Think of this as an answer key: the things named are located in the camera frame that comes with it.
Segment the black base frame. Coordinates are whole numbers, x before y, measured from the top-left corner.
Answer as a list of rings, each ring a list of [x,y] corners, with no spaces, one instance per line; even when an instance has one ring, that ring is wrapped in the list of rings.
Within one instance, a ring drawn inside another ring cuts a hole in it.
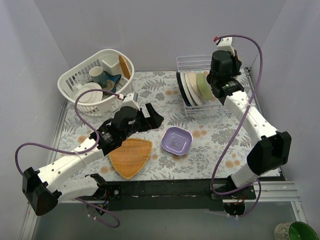
[[[211,179],[108,181],[97,196],[81,196],[86,201],[108,201],[110,211],[122,210],[210,210],[223,211],[223,201],[246,201],[258,196],[252,186],[232,196],[214,195]]]

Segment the green square bowl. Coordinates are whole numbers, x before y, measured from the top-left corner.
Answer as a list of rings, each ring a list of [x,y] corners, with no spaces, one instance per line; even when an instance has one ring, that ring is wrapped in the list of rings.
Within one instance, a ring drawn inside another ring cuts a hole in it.
[[[212,88],[211,88],[211,85],[207,82],[207,78],[204,73],[196,74],[196,84],[203,98],[206,101],[210,101],[213,95]]]

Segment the white plate in basket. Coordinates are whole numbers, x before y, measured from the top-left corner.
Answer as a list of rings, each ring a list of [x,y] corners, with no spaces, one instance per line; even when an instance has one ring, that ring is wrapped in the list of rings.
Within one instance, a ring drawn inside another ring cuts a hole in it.
[[[76,94],[76,98],[78,98],[81,94],[88,90],[101,90],[101,86],[98,83],[95,82],[89,82],[84,84],[80,89],[78,90]],[[80,103],[84,104],[93,104],[100,102],[103,98],[103,92],[102,91],[90,91],[84,95],[82,95],[79,99]]]

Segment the green floral mug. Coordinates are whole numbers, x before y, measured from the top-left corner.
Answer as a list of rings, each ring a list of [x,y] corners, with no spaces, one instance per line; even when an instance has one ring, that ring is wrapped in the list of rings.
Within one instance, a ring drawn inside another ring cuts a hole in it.
[[[273,233],[276,240],[319,240],[315,230],[301,221],[279,223]]]

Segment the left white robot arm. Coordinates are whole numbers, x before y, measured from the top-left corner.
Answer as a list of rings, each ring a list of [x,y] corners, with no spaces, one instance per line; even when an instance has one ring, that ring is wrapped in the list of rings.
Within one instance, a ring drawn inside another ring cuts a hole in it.
[[[158,129],[164,117],[151,103],[145,106],[149,117],[145,117],[141,109],[123,106],[73,151],[37,170],[27,168],[22,173],[22,192],[35,214],[43,216],[59,202],[77,197],[103,199],[107,193],[106,184],[98,174],[81,181],[67,180],[88,164],[119,148],[132,134]]]

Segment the watermelon pattern plate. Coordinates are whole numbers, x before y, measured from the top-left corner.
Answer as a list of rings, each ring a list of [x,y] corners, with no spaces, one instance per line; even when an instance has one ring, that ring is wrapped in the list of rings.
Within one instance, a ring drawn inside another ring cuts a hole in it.
[[[189,105],[191,107],[195,107],[196,106],[196,103],[195,101],[193,100],[190,92],[189,92],[189,89],[188,89],[188,86],[187,86],[187,83],[186,83],[186,79],[185,79],[185,73],[184,72],[180,72],[180,78],[181,78],[181,83],[182,83],[182,87],[183,87],[183,90],[185,92],[185,95],[187,97],[187,100],[189,102]]]

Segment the white square container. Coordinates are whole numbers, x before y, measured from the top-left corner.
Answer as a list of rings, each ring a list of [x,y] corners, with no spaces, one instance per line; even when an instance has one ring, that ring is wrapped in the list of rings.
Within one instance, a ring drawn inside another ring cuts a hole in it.
[[[100,61],[101,67],[110,75],[122,74],[119,56],[114,54],[103,55]]]

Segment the blue star dish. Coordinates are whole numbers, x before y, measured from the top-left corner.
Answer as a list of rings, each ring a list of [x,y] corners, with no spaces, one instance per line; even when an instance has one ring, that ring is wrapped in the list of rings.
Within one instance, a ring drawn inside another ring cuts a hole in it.
[[[116,85],[121,80],[122,75],[111,75],[108,72],[104,71],[106,76],[106,85],[102,88],[103,90],[115,93],[117,91]]]

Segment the purple square bowl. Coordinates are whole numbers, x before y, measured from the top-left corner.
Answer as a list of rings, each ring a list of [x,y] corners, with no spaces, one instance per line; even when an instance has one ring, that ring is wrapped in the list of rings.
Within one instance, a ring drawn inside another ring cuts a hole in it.
[[[161,147],[176,156],[187,154],[193,142],[192,134],[180,127],[169,127],[161,139]]]

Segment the blue striped plate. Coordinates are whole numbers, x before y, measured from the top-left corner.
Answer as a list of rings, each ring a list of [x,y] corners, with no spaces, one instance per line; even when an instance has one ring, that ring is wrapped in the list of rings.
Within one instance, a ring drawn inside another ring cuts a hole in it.
[[[185,81],[186,81],[189,93],[190,93],[191,97],[193,98],[193,101],[196,103],[197,106],[202,106],[203,102],[199,98],[199,96],[195,93],[195,91],[193,90],[190,79],[189,79],[189,75],[187,72],[184,74],[184,77],[185,77]]]

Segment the white plastic basket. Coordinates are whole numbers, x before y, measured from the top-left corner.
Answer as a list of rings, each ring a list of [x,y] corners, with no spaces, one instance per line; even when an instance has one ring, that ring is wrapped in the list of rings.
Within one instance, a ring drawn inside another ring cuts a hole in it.
[[[57,82],[61,94],[77,109],[92,117],[100,117],[119,109],[122,101],[115,94],[133,92],[135,68],[131,60],[114,49],[101,50],[64,73]]]

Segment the beige square bowl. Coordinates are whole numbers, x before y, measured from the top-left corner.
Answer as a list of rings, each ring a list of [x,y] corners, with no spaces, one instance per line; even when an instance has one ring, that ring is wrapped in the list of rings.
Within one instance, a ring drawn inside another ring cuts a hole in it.
[[[191,83],[191,86],[194,90],[194,92],[198,95],[199,98],[205,100],[197,86],[197,73],[196,72],[188,72],[189,81]]]

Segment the floral table mat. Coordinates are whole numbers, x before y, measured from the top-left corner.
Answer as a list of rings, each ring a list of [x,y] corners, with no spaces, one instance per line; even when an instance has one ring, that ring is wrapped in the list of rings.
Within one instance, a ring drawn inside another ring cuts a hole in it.
[[[216,100],[210,102],[212,109],[185,108],[175,71],[137,71],[132,87],[140,107],[151,103],[164,118],[160,128],[134,134],[152,142],[149,160],[133,177],[135,181],[226,178],[246,164],[253,146],[244,129],[233,138],[238,120]],[[177,156],[162,148],[169,127],[191,133],[193,140],[186,154]]]

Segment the woven coaster in basket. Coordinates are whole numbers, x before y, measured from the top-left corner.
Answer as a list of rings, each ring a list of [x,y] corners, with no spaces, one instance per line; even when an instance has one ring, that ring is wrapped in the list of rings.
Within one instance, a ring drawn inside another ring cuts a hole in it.
[[[131,78],[131,71],[128,67],[128,64],[127,64],[125,58],[120,54],[118,56],[118,59],[119,59],[119,64],[120,64],[120,67],[121,67],[121,70],[123,72],[124,77],[129,80]]]

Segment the red rimmed beige plate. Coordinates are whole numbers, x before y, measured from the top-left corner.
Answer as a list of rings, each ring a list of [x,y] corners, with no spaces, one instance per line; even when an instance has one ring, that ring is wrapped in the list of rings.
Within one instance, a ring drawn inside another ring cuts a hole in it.
[[[184,88],[183,88],[183,85],[182,85],[182,81],[181,81],[181,74],[177,71],[176,72],[176,79],[177,79],[177,83],[178,83],[178,87],[179,87],[179,91],[181,93],[181,96],[183,98],[183,101],[184,101],[184,104],[187,106],[187,107],[190,107],[190,102],[186,96],[186,93],[184,91]]]

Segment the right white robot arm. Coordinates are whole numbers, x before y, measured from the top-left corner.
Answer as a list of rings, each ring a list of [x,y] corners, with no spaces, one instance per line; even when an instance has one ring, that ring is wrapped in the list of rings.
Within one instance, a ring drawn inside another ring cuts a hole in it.
[[[213,189],[215,195],[237,199],[261,175],[288,162],[291,135],[278,131],[251,105],[244,87],[235,79],[240,74],[241,61],[236,53],[216,50],[212,54],[207,81],[213,95],[239,120],[251,139],[253,149],[246,164],[231,174],[224,186]]]

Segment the white cup in basket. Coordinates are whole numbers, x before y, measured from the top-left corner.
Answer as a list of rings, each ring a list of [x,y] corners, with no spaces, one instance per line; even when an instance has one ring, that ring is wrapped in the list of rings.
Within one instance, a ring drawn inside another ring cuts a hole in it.
[[[94,66],[89,70],[89,76],[91,77],[92,81],[97,83],[104,72],[101,66]]]

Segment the woven bamboo tray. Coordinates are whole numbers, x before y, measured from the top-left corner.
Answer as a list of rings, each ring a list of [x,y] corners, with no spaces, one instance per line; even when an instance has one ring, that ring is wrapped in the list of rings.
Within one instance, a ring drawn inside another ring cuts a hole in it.
[[[114,169],[126,180],[137,175],[148,162],[153,143],[140,138],[128,138],[109,153]]]

